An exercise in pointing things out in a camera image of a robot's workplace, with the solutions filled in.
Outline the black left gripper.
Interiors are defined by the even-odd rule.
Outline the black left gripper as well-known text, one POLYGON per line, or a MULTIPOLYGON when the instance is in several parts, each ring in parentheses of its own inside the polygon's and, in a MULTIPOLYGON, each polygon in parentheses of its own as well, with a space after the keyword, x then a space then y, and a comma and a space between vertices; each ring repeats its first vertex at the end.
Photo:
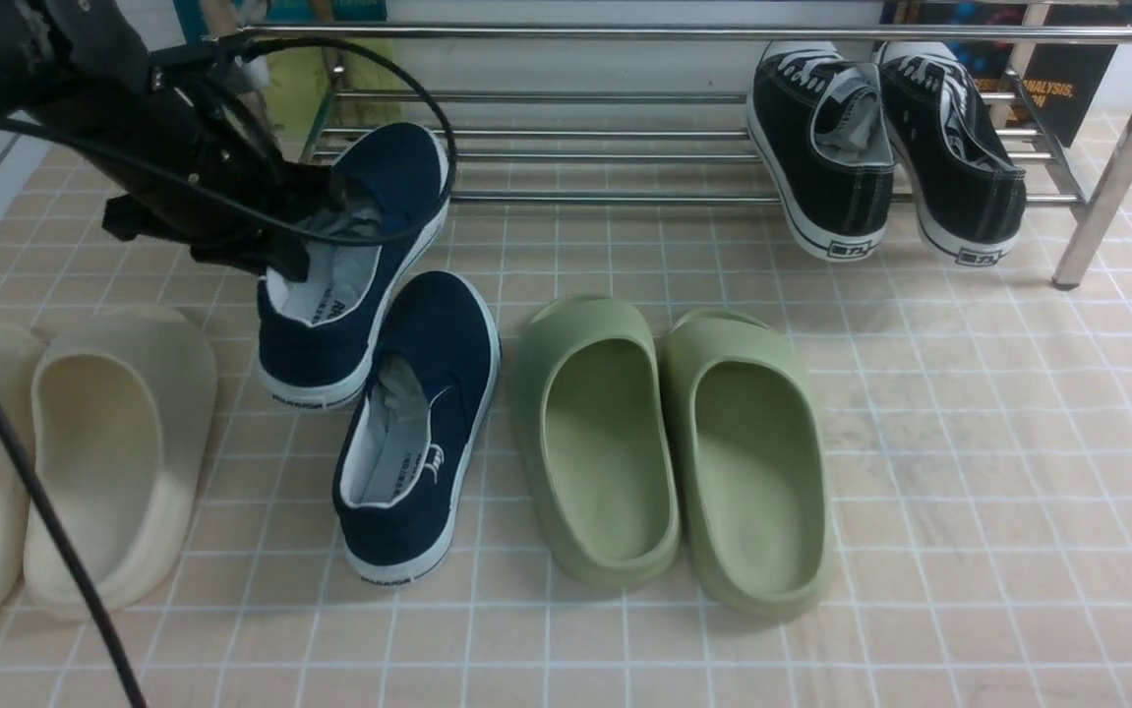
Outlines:
POLYGON ((340 176, 288 161, 251 109, 211 78, 101 95, 108 146, 129 157, 108 170, 125 189, 103 217, 112 234, 168 239, 194 261, 256 276, 308 276, 311 232, 346 207, 340 176))

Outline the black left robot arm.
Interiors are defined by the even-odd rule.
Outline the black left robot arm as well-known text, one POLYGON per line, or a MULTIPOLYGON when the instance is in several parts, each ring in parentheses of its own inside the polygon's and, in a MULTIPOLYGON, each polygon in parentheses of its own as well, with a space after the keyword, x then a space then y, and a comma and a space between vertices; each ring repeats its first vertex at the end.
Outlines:
POLYGON ((290 162, 234 91, 247 37, 151 52, 112 1, 0 1, 0 131, 75 150, 121 196, 101 225, 192 261, 308 278, 305 227, 344 189, 290 162))

